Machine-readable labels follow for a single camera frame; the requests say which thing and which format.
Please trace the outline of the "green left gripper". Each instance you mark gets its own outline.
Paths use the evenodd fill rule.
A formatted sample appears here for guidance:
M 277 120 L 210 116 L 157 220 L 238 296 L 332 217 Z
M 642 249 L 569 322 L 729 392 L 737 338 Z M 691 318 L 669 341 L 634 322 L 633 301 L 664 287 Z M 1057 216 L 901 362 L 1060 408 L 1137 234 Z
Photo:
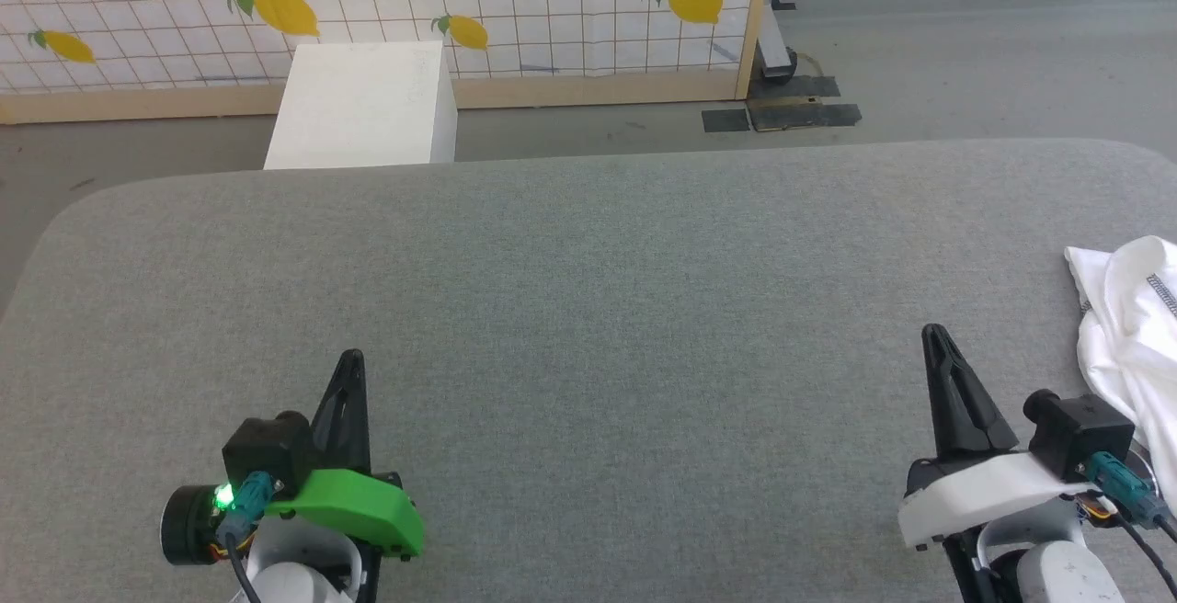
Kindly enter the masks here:
M 210 565 L 259 548 L 265 521 L 308 522 L 383 556 L 423 554 L 425 531 L 415 502 L 398 479 L 371 473 L 370 395 L 361 351 L 337 360 L 312 419 L 321 468 L 299 488 L 272 473 L 250 472 L 239 483 L 181 486 L 161 515 L 161 552 L 173 565 Z

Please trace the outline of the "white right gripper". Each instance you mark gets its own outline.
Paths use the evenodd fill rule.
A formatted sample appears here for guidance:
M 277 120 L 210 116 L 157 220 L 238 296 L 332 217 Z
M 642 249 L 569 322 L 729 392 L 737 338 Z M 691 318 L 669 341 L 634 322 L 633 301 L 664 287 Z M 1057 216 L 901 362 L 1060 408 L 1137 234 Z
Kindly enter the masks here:
M 1017 448 L 1012 428 L 946 327 L 923 327 L 923 357 L 940 458 Z M 1033 455 L 1000 455 L 907 495 L 897 518 L 902 539 L 912 548 L 978 526 L 984 548 L 1038 541 L 1084 546 L 1078 510 L 1064 497 L 1086 490 L 1085 483 L 1056 477 Z

